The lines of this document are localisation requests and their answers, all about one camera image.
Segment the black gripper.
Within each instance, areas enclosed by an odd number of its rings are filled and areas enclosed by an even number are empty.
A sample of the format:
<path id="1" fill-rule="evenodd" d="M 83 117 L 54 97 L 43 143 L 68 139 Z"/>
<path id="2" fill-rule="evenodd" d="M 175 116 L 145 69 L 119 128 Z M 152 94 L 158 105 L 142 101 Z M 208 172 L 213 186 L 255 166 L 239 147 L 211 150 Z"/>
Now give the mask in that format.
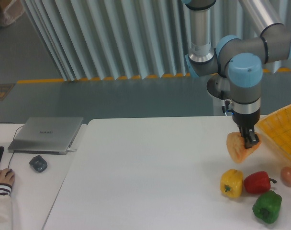
<path id="1" fill-rule="evenodd" d="M 225 108 L 232 113 L 233 121 L 237 124 L 240 135 L 244 138 L 246 149 L 259 143 L 259 137 L 255 133 L 254 125 L 260 118 L 260 100 L 252 103 L 238 103 L 234 100 L 225 102 Z"/>

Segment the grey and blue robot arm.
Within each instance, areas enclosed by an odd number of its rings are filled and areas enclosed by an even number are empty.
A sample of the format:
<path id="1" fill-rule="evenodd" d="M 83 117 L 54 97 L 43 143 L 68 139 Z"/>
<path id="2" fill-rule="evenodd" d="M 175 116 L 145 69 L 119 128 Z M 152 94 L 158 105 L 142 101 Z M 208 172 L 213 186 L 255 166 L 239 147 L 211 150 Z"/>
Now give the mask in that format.
<path id="1" fill-rule="evenodd" d="M 190 12 L 191 47 L 185 56 L 189 72 L 200 77 L 218 73 L 217 86 L 208 92 L 223 102 L 223 112 L 231 113 L 245 148 L 259 143 L 254 126 L 260 118 L 262 66 L 291 58 L 291 29 L 281 21 L 268 0 L 242 0 L 257 37 L 242 40 L 223 37 L 212 47 L 211 9 L 213 0 L 185 0 Z"/>

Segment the person's hand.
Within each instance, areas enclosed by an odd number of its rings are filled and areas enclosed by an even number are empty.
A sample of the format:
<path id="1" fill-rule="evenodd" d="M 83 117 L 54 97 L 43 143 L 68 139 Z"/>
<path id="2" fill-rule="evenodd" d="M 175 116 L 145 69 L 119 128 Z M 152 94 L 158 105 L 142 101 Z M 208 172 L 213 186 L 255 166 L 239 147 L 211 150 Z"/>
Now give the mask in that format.
<path id="1" fill-rule="evenodd" d="M 15 181 L 15 172 L 7 174 L 8 171 L 9 168 L 0 170 L 0 184 L 5 184 L 12 187 Z"/>

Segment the forearm in white sleeve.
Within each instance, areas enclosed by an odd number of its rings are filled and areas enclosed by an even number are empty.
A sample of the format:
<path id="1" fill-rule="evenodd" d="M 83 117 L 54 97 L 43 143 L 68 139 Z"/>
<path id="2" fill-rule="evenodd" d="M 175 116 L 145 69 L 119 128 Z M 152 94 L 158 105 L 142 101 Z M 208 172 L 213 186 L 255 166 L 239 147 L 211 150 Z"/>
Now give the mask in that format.
<path id="1" fill-rule="evenodd" d="M 12 230 L 11 189 L 11 185 L 0 183 L 0 230 Z"/>

